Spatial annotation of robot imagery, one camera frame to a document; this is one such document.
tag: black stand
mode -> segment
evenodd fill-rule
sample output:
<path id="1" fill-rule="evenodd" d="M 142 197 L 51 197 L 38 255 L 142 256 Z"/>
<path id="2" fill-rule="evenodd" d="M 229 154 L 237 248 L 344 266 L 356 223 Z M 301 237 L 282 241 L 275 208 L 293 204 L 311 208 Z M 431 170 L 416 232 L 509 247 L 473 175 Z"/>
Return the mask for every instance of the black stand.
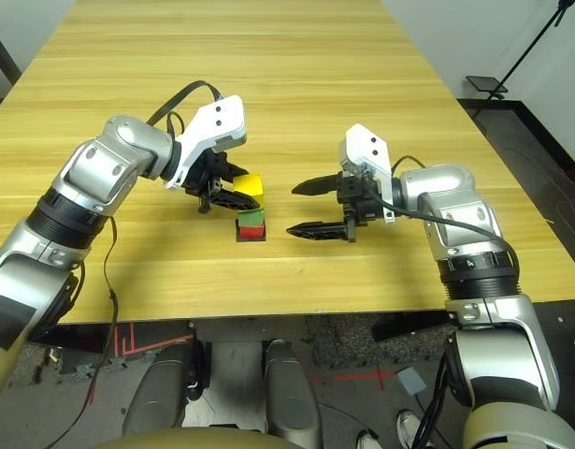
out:
<path id="1" fill-rule="evenodd" d="M 7 49 L 0 41 L 0 69 L 3 71 L 11 84 L 15 84 L 21 77 L 22 72 L 19 70 L 13 58 L 10 57 Z"/>
<path id="2" fill-rule="evenodd" d="M 522 63 L 522 61 L 525 59 L 525 57 L 528 55 L 528 53 L 532 51 L 532 49 L 535 47 L 535 45 L 537 45 L 540 38 L 543 37 L 543 35 L 547 32 L 547 30 L 551 27 L 551 25 L 554 22 L 555 22 L 555 27 L 559 26 L 559 23 L 563 19 L 564 14 L 566 13 L 566 10 L 569 7 L 571 7 L 574 3 L 575 3 L 575 0 L 559 0 L 559 3 L 557 4 L 557 10 L 553 14 L 553 16 L 545 24 L 545 26 L 542 28 L 542 30 L 540 30 L 540 32 L 537 34 L 537 36 L 534 38 L 534 40 L 532 42 L 530 42 L 530 45 L 528 45 L 528 48 L 524 51 L 524 53 L 522 53 L 522 56 L 520 56 L 520 58 L 515 62 L 515 64 L 511 67 L 510 71 L 505 75 L 505 77 L 503 77 L 503 80 L 501 80 L 499 82 L 499 84 L 495 87 L 495 89 L 493 89 L 489 93 L 489 96 L 486 99 L 486 101 L 491 100 L 494 96 L 497 96 L 498 93 L 501 92 L 500 89 L 503 87 L 503 84 L 505 83 L 505 81 L 507 81 L 510 78 L 510 76 L 513 74 L 513 72 L 515 72 L 515 70 Z M 482 108 L 477 109 L 474 112 L 474 114 L 472 114 L 471 118 L 476 119 L 476 117 L 478 116 L 478 114 L 481 113 L 481 111 L 482 111 Z"/>

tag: gray floor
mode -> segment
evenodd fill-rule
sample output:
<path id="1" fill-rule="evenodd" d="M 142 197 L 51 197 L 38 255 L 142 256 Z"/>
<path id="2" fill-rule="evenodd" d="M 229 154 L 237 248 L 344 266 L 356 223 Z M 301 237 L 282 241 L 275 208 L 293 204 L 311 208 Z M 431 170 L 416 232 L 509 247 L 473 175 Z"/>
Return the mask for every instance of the gray floor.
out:
<path id="1" fill-rule="evenodd" d="M 484 111 L 480 120 L 492 145 L 575 260 L 575 183 L 565 177 L 511 112 Z M 394 428 L 397 411 L 419 411 L 396 379 L 386 378 L 381 386 L 376 365 L 342 369 L 315 365 L 304 317 L 204 320 L 197 322 L 197 328 L 201 340 L 214 343 L 213 375 L 204 397 L 188 406 L 188 425 L 234 422 L 246 428 L 263 428 L 260 342 L 273 338 L 294 343 L 314 381 L 317 398 L 324 404 L 321 413 L 327 449 L 353 448 L 362 427 L 358 421 L 379 434 L 383 447 L 398 447 Z M 406 366 L 416 368 L 431 387 L 436 361 L 383 361 L 379 369 L 381 373 L 394 373 Z M 120 436 L 124 410 L 147 367 L 147 361 L 135 360 L 126 369 L 102 373 L 93 405 L 56 447 L 90 447 Z M 87 382 L 57 384 L 48 373 L 44 378 L 38 385 L 14 383 L 1 396 L 0 449 L 43 447 L 75 416 Z M 427 390 L 421 393 L 424 405 L 429 396 Z M 438 427 L 453 447 L 461 446 L 466 413 L 451 397 L 447 398 Z M 444 447 L 438 438 L 436 442 Z"/>
<path id="2" fill-rule="evenodd" d="M 486 138 L 575 262 L 575 182 L 510 110 L 483 110 Z"/>
<path id="3" fill-rule="evenodd" d="M 363 429 L 359 422 L 377 432 L 383 447 L 398 447 L 394 433 L 397 411 L 420 410 L 395 378 L 395 372 L 413 366 L 431 388 L 437 369 L 435 362 L 385 362 L 379 367 L 357 369 L 318 367 L 313 362 L 304 317 L 204 320 L 196 325 L 198 338 L 213 342 L 212 379 L 203 397 L 187 407 L 184 424 L 189 426 L 235 423 L 263 430 L 261 341 L 283 338 L 293 342 L 323 404 L 320 410 L 327 449 L 355 447 L 356 436 Z M 57 448 L 90 447 L 121 435 L 124 409 L 149 363 L 137 360 L 127 365 L 125 370 L 101 374 L 93 405 Z M 382 383 L 378 369 L 384 377 Z M 53 376 L 47 375 L 42 384 L 5 390 L 0 398 L 0 449 L 44 447 L 70 422 L 86 388 L 87 382 L 56 384 Z M 426 405 L 429 391 L 420 397 Z M 454 447 L 461 444 L 466 414 L 448 398 L 439 428 Z"/>

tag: person's foot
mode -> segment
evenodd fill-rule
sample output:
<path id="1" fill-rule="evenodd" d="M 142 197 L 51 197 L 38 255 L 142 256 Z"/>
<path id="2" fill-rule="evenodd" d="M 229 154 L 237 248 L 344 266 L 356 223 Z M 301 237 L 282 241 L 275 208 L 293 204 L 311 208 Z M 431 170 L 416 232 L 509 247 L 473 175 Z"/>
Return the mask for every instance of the person's foot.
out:
<path id="1" fill-rule="evenodd" d="M 411 449 L 416 432 L 418 432 L 418 427 L 420 427 L 420 419 L 410 410 L 402 410 L 397 414 L 395 425 L 401 447 Z M 435 447 L 435 444 L 431 440 L 428 440 L 426 447 Z"/>
<path id="2" fill-rule="evenodd" d="M 382 449 L 382 446 L 377 442 L 378 438 L 372 430 L 362 430 L 358 435 L 355 449 Z"/>

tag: wooden tabletop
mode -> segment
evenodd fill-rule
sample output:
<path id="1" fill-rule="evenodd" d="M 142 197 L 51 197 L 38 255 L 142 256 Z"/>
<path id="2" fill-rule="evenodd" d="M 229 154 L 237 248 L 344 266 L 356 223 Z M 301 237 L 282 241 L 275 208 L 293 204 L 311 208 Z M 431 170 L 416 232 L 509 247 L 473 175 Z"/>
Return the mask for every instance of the wooden tabletop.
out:
<path id="1" fill-rule="evenodd" d="M 236 243 L 230 210 L 140 180 L 116 218 L 110 278 L 121 320 L 395 311 L 443 307 L 422 223 L 372 223 L 358 242 L 289 236 L 301 222 L 340 220 L 335 195 L 290 194 L 339 170 L 354 123 L 387 140 L 392 160 L 470 169 L 522 263 L 536 301 L 575 298 L 575 265 L 473 122 L 379 0 L 79 0 L 0 107 L 0 243 L 74 149 L 108 117 L 148 118 L 192 80 L 239 94 L 248 142 L 230 160 L 260 173 L 267 241 Z M 211 100 L 196 92 L 189 119 Z M 65 322 L 109 318 L 96 240 Z"/>

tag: black cable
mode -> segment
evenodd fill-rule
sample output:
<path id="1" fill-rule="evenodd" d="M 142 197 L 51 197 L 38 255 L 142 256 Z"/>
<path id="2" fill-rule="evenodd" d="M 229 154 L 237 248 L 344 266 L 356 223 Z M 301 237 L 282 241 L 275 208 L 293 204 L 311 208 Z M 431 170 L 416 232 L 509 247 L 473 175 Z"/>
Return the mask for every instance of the black cable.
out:
<path id="1" fill-rule="evenodd" d="M 435 427 L 437 426 L 438 417 L 443 410 L 443 403 L 445 399 L 445 393 L 447 391 L 447 368 L 445 363 L 445 354 L 440 359 L 438 364 L 437 376 L 435 379 L 435 388 L 433 391 L 433 398 L 426 409 L 416 436 L 414 437 L 414 442 L 412 444 L 412 449 L 425 449 L 428 439 L 432 435 Z"/>
<path id="2" fill-rule="evenodd" d="M 501 238 L 497 234 L 494 234 L 490 231 L 487 231 L 486 229 L 482 229 L 481 227 L 475 226 L 474 224 L 458 222 L 456 220 L 449 220 L 447 218 L 436 217 L 434 215 L 425 215 L 421 212 L 412 212 L 411 210 L 405 210 L 405 209 L 398 208 L 397 206 L 394 206 L 393 204 L 387 203 L 385 200 L 383 200 L 381 198 L 381 196 L 377 192 L 375 192 L 372 188 L 367 187 L 366 190 L 367 190 L 368 194 L 370 196 L 372 196 L 375 201 L 382 204 L 382 206 L 384 208 L 386 208 L 386 209 L 388 209 L 394 213 L 398 213 L 399 215 L 403 215 L 403 216 L 410 217 L 410 218 L 417 218 L 419 220 L 424 220 L 426 222 L 439 223 L 441 225 L 462 227 L 462 228 L 467 229 L 469 231 L 473 231 L 473 232 L 476 232 L 478 234 L 481 234 L 481 235 L 487 237 L 488 239 L 494 240 L 495 243 L 497 243 L 502 249 L 504 249 L 505 251 L 507 251 L 509 253 L 510 258 L 511 258 L 511 262 L 513 263 L 513 266 L 516 269 L 516 274 L 517 274 L 518 278 L 520 277 L 520 261 L 518 260 L 518 254 L 516 254 L 515 250 L 513 249 L 513 247 L 509 243 L 507 243 L 503 238 Z"/>
<path id="3" fill-rule="evenodd" d="M 181 133 L 183 134 L 185 132 L 185 122 L 183 121 L 183 119 L 181 118 L 181 116 L 175 112 L 174 110 L 171 110 L 168 114 L 166 114 L 167 118 L 171 118 L 171 117 L 176 117 L 177 120 L 179 120 L 179 123 L 181 124 Z"/>
<path id="4" fill-rule="evenodd" d="M 115 244 L 117 243 L 117 224 L 115 223 L 115 219 L 113 217 L 110 217 L 110 227 L 112 228 L 112 243 L 110 244 L 110 248 L 108 248 L 108 253 L 104 259 L 104 264 L 102 266 L 104 272 L 104 278 L 107 281 L 109 299 L 112 302 L 112 317 L 110 319 L 110 326 L 108 327 L 107 342 L 102 351 L 102 356 L 98 361 L 98 365 L 96 365 L 96 368 L 93 372 L 93 378 L 90 381 L 88 392 L 85 396 L 85 400 L 83 400 L 83 405 L 81 406 L 81 409 L 79 410 L 77 417 L 73 420 L 73 422 L 69 425 L 69 427 L 67 427 L 66 430 L 59 436 L 59 438 L 57 438 L 56 440 L 45 446 L 44 449 L 51 449 L 51 447 L 53 447 L 54 444 L 62 440 L 65 437 L 65 435 L 69 433 L 69 431 L 73 428 L 73 426 L 77 424 L 80 418 L 83 416 L 86 407 L 90 403 L 90 398 L 92 397 L 93 391 L 95 390 L 96 380 L 98 379 L 100 369 L 102 369 L 102 367 L 104 366 L 105 362 L 108 359 L 108 351 L 110 350 L 110 344 L 112 343 L 115 327 L 117 326 L 117 318 L 119 316 L 119 301 L 117 300 L 117 294 L 110 285 L 110 280 L 108 279 L 107 275 L 108 258 L 110 257 L 110 253 L 112 252 L 112 249 L 115 247 Z"/>
<path id="5" fill-rule="evenodd" d="M 422 405 L 422 402 L 420 401 L 418 395 L 416 394 L 414 395 L 414 397 L 416 398 L 416 403 L 418 404 L 418 407 L 420 407 L 420 410 L 422 410 L 422 413 L 426 414 L 426 409 L 424 408 L 424 405 Z M 437 433 L 441 441 L 444 442 L 447 447 L 449 447 L 449 449 L 453 449 L 453 446 L 447 441 L 447 439 L 445 439 L 445 437 L 443 437 L 443 434 L 440 433 L 437 426 L 435 426 L 435 432 Z"/>
<path id="6" fill-rule="evenodd" d="M 370 434 L 375 434 L 374 431 L 370 428 L 370 426 L 368 426 L 364 421 L 362 421 L 361 419 L 356 418 L 355 416 L 353 416 L 350 413 L 344 412 L 341 409 L 338 409 L 337 407 L 333 407 L 332 405 L 328 405 L 328 404 L 323 404 L 321 402 L 318 403 L 319 407 L 325 407 L 328 410 L 332 410 L 333 412 L 342 414 L 343 416 L 346 416 L 348 418 L 350 418 L 352 421 L 356 422 L 357 424 L 360 425 L 360 427 L 363 430 L 368 430 L 370 432 Z"/>
<path id="7" fill-rule="evenodd" d="M 395 173 L 395 171 L 399 167 L 399 164 L 401 164 L 406 159 L 409 159 L 409 160 L 415 162 L 418 166 L 420 166 L 422 168 L 426 168 L 426 166 L 422 162 L 420 162 L 419 159 L 416 159 L 414 156 L 410 156 L 409 154 L 406 154 L 405 156 L 401 156 L 399 159 L 397 159 L 397 161 L 391 166 L 391 173 Z"/>
<path id="8" fill-rule="evenodd" d="M 81 289 L 83 288 L 84 281 L 85 281 L 85 264 L 83 262 L 81 262 L 79 264 L 78 287 L 76 288 L 75 293 L 73 294 L 73 297 L 71 298 L 71 303 L 69 305 L 69 308 L 72 308 L 75 305 L 75 301 L 79 297 L 79 294 L 81 293 Z"/>
<path id="9" fill-rule="evenodd" d="M 183 89 L 178 91 L 176 94 L 171 96 L 156 112 L 154 112 L 151 117 L 146 121 L 147 124 L 151 124 L 154 126 L 160 120 L 166 116 L 166 114 L 170 113 L 181 101 L 185 99 L 185 97 L 191 94 L 194 90 L 200 87 L 208 87 L 212 92 L 212 96 L 214 96 L 214 101 L 219 101 L 223 99 L 223 96 L 219 92 L 219 90 L 211 84 L 208 84 L 205 81 L 198 80 L 194 82 L 190 82 L 187 86 Z"/>

